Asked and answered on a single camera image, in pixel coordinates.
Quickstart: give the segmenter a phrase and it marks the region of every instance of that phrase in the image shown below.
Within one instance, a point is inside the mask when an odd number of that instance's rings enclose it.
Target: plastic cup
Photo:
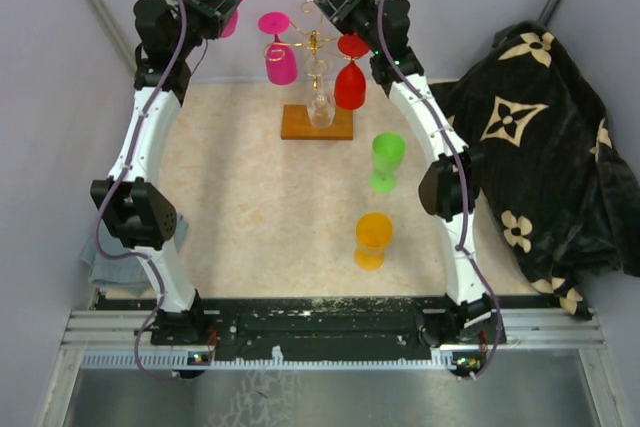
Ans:
[[[353,255],[358,267],[379,269],[392,236],[393,224],[389,217],[379,212],[363,215],[356,225],[356,251]]]
[[[369,177],[369,185],[376,192],[391,192],[396,186],[393,172],[400,167],[407,144],[400,134],[385,132],[373,139],[372,150],[375,171]]]

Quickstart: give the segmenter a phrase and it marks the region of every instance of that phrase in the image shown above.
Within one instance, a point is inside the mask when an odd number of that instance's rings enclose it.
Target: marble patterned surface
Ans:
[[[160,188],[189,221],[180,258],[200,295],[442,294],[441,240],[417,195],[426,161],[404,117],[369,85],[366,104],[355,112],[353,141],[281,140],[282,106],[304,103],[308,89],[308,83],[189,88],[167,141]],[[383,131],[407,140],[390,194],[368,185],[371,142]],[[394,237],[384,265],[367,272],[353,262],[354,230],[371,211],[391,218]],[[484,199],[474,232],[480,267],[496,292],[534,293]]]

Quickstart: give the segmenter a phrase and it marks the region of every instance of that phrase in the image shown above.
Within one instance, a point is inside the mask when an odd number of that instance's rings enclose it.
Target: folded towel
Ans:
[[[187,233],[189,224],[181,214],[178,214],[178,225],[173,239],[176,243],[176,249],[180,251],[184,236]],[[130,252],[122,246],[120,240],[111,237],[104,222],[100,223],[100,245],[110,254],[124,254]],[[108,289],[116,287],[118,289],[131,292],[134,295],[140,295],[147,290],[151,283],[147,274],[145,274],[140,260],[136,257],[129,257],[122,260],[109,260],[98,254],[93,236],[82,249],[80,260],[91,267],[91,275],[89,283],[99,289]]]

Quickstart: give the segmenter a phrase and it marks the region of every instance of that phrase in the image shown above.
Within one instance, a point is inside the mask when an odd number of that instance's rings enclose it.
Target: wooden block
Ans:
[[[282,111],[283,140],[353,140],[353,111],[336,107],[333,124],[326,129],[311,125],[306,105],[285,105]]]

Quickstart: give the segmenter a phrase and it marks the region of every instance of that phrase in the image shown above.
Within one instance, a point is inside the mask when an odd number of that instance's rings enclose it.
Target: purple cable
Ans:
[[[431,105],[429,100],[427,100],[425,97],[422,96],[420,91],[402,73],[400,68],[395,64],[394,59],[391,56],[391,52],[389,52],[389,47],[387,46],[387,42],[386,42],[385,37],[384,37],[384,23],[383,23],[384,1],[385,0],[380,0],[379,3],[378,3],[377,28],[378,28],[378,32],[380,34],[380,47],[382,48],[382,51],[384,52],[385,57],[389,61],[389,65],[391,65],[391,67],[393,68],[395,73],[398,75],[398,77],[402,80],[402,82],[404,82],[404,84],[407,86],[407,88],[418,99],[420,99],[422,101],[422,103],[427,107],[427,109],[429,110],[429,113],[433,117],[434,122],[436,123],[436,126],[438,127],[438,131],[442,135],[442,139],[444,140],[444,143],[447,145],[447,147],[449,147],[449,150],[453,154],[453,160],[454,160],[454,162],[456,164],[456,167],[458,168],[458,176],[460,177],[460,185],[462,187],[462,232],[460,233],[460,241],[459,241],[458,245],[456,245],[455,248],[456,248],[456,250],[464,253],[467,256],[467,258],[469,259],[469,262],[471,263],[471,267],[473,267],[473,270],[476,273],[476,275],[478,276],[478,278],[480,279],[480,282],[482,282],[482,285],[484,285],[484,287],[487,289],[487,292],[489,293],[489,296],[491,297],[491,301],[493,302],[493,305],[494,305],[494,307],[496,309],[496,316],[497,316],[497,322],[498,322],[497,325],[496,325],[496,340],[493,343],[493,346],[491,348],[491,352],[489,353],[489,356],[487,357],[487,361],[482,366],[482,368],[478,371],[477,375],[475,375],[475,377],[469,377],[469,378],[472,378],[472,379],[475,380],[475,379],[479,378],[482,374],[485,373],[485,371],[487,370],[487,368],[491,364],[491,361],[493,360],[493,357],[494,357],[494,355],[496,353],[496,350],[498,348],[498,342],[499,342],[501,334],[502,334],[502,311],[500,310],[500,302],[498,300],[498,296],[495,294],[495,292],[493,291],[493,289],[489,285],[489,282],[487,282],[487,279],[484,277],[484,275],[482,275],[482,272],[480,271],[480,268],[478,267],[478,264],[471,257],[471,253],[464,246],[464,243],[467,240],[467,230],[469,228],[469,197],[468,197],[468,190],[467,190],[467,178],[466,178],[466,175],[464,173],[464,168],[462,166],[462,160],[460,159],[460,156],[456,152],[456,149],[455,149],[455,147],[453,145],[453,142],[451,142],[451,139],[447,135],[447,132],[444,129],[444,126],[443,126],[442,122],[440,121],[440,117],[438,116],[435,107],[433,105]]]
[[[149,111],[149,109],[151,108],[153,101],[156,99],[156,97],[162,90],[162,87],[166,82],[167,77],[171,73],[173,66],[178,60],[178,56],[180,55],[182,46],[184,45],[184,40],[187,35],[187,23],[186,23],[187,12],[184,6],[184,1],[183,0],[177,0],[177,1],[178,1],[178,10],[180,12],[180,36],[178,37],[178,43],[176,44],[176,48],[173,51],[173,55],[171,56],[171,59],[169,60],[169,63],[167,64],[165,71],[162,73],[162,76],[158,81],[158,85],[156,85],[155,89],[153,89],[153,92],[151,93],[151,95],[145,102],[144,106],[142,107],[142,111],[140,112],[138,121],[136,122],[136,125],[133,129],[133,134],[131,135],[131,141],[129,143],[129,149],[127,150],[127,155],[124,161],[124,167],[122,168],[122,172],[120,172],[120,175],[118,175],[118,178],[115,180],[113,185],[111,185],[111,188],[107,192],[107,195],[105,196],[104,200],[100,204],[100,208],[98,209],[98,220],[96,221],[96,226],[93,232],[94,234],[93,237],[96,244],[96,250],[100,253],[100,255],[110,260],[121,260],[121,259],[137,257],[143,261],[146,261],[149,264],[149,267],[151,268],[151,271],[153,272],[153,275],[155,276],[156,281],[158,282],[158,289],[160,290],[158,302],[156,303],[156,306],[153,308],[153,310],[149,313],[149,315],[144,319],[144,322],[142,323],[140,330],[138,330],[138,334],[136,335],[136,340],[133,344],[133,356],[135,358],[136,366],[138,367],[138,369],[148,377],[152,378],[153,380],[157,380],[159,382],[174,382],[177,379],[158,377],[152,374],[151,372],[149,372],[147,369],[145,369],[144,366],[142,365],[142,361],[140,360],[139,350],[140,350],[140,341],[142,339],[142,334],[144,333],[145,330],[149,328],[149,326],[151,325],[151,322],[153,321],[156,314],[164,304],[164,299],[166,295],[164,280],[162,279],[162,276],[158,271],[158,267],[153,262],[151,257],[149,257],[148,255],[141,254],[139,252],[127,252],[125,254],[112,255],[112,254],[109,254],[108,252],[105,252],[105,250],[102,248],[102,245],[100,244],[100,222],[102,221],[102,217],[104,216],[104,212],[107,209],[109,202],[111,202],[111,199],[113,198],[116,191],[118,190],[118,187],[120,187],[120,185],[122,184],[122,181],[127,175],[127,170],[129,168],[128,166],[131,165],[131,161],[133,160],[133,154],[135,152],[136,144],[138,142],[138,137],[140,137],[140,131],[142,130],[142,123],[144,122],[145,116]]]

